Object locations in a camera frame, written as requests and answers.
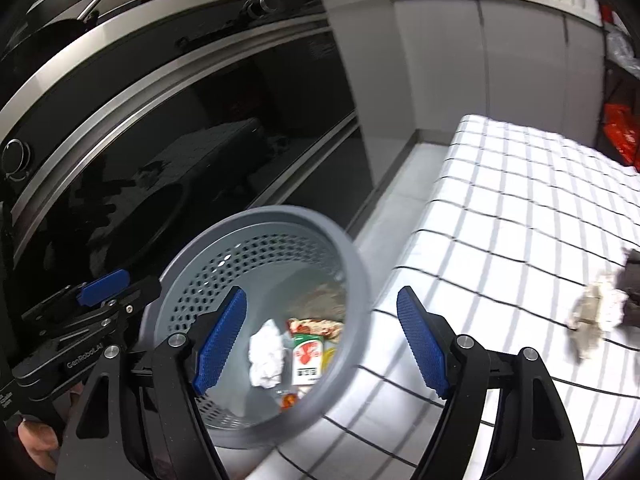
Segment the silver bolt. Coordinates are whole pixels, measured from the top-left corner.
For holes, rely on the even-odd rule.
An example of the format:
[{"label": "silver bolt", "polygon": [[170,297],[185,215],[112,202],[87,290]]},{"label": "silver bolt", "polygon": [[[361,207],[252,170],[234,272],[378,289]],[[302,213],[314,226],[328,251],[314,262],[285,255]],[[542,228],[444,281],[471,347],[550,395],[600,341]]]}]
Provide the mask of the silver bolt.
[{"label": "silver bolt", "polygon": [[471,348],[474,345],[474,340],[468,335],[459,335],[456,343],[458,343],[460,348]]},{"label": "silver bolt", "polygon": [[185,335],[178,332],[177,334],[173,334],[169,338],[169,346],[178,348],[178,346],[184,345],[185,341],[187,341],[187,338],[185,337]]},{"label": "silver bolt", "polygon": [[107,359],[113,359],[119,353],[120,353],[120,348],[117,345],[107,346],[107,348],[104,349],[104,356]]},{"label": "silver bolt", "polygon": [[522,354],[527,361],[535,361],[538,358],[538,352],[536,352],[533,348],[525,348],[522,351]]}]

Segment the black and white grid pattern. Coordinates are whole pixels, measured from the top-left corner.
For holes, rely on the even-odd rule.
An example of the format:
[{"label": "black and white grid pattern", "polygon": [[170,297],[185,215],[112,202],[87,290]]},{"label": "black and white grid pattern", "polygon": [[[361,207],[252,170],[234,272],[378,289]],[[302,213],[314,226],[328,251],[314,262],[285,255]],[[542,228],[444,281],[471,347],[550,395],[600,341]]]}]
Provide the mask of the black and white grid pattern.
[{"label": "black and white grid pattern", "polygon": [[[597,479],[640,416],[640,331],[615,329],[579,363],[566,319],[584,285],[640,240],[640,178],[558,134],[465,116],[433,199],[372,312],[369,347],[326,416],[281,445],[252,480],[408,479],[443,401],[396,318],[411,285],[425,307],[485,348],[542,355]],[[465,480],[479,478],[498,392],[489,391]]]}]

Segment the crumpled white tissue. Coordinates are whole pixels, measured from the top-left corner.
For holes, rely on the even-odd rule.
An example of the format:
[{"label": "crumpled white tissue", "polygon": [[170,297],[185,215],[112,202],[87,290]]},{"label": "crumpled white tissue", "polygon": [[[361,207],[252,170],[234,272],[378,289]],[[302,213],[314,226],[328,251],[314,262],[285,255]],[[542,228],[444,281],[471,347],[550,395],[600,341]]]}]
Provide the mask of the crumpled white tissue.
[{"label": "crumpled white tissue", "polygon": [[249,339],[251,386],[273,388],[280,384],[284,362],[282,336],[273,319],[267,320]]},{"label": "crumpled white tissue", "polygon": [[628,296],[615,288],[615,282],[615,273],[601,272],[569,314],[566,323],[574,330],[571,336],[580,359],[589,358],[605,333],[622,322],[622,307]]}]

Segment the gray plastic basket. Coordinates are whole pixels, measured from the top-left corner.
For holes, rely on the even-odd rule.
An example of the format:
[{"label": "gray plastic basket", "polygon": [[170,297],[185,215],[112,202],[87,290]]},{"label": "gray plastic basket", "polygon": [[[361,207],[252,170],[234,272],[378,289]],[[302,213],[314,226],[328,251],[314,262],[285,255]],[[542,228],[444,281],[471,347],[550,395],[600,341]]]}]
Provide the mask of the gray plastic basket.
[{"label": "gray plastic basket", "polygon": [[[216,310],[231,285],[247,293],[247,317],[218,385],[197,400],[216,446],[244,449],[287,440],[315,423],[350,384],[369,333],[369,282],[352,242],[325,216],[293,206],[241,212],[189,243],[160,281],[161,296],[144,313],[140,349],[186,331],[199,314]],[[340,344],[305,399],[279,413],[272,391],[249,384],[249,338],[268,319],[284,330],[284,319],[296,315],[287,310],[296,298],[327,281],[346,294]],[[281,387],[289,383],[285,362]]]}]

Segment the blue gripper pad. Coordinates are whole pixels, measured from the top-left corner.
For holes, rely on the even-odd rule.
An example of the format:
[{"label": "blue gripper pad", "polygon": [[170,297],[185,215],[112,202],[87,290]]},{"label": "blue gripper pad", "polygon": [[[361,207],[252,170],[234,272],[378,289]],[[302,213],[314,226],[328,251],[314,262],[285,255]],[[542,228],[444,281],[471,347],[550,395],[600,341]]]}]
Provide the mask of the blue gripper pad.
[{"label": "blue gripper pad", "polygon": [[218,382],[245,317],[246,294],[238,288],[198,352],[198,371],[193,388],[199,395],[204,395],[208,388]]},{"label": "blue gripper pad", "polygon": [[414,298],[402,289],[398,292],[396,308],[398,320],[414,354],[415,362],[420,368],[424,383],[436,390],[440,398],[446,398],[450,385],[447,381],[444,354],[420,313],[420,310],[424,311],[424,307],[415,303]]},{"label": "blue gripper pad", "polygon": [[76,296],[78,303],[83,306],[94,306],[101,301],[122,292],[129,286],[129,273],[126,270],[115,270],[94,282],[85,285]]}]

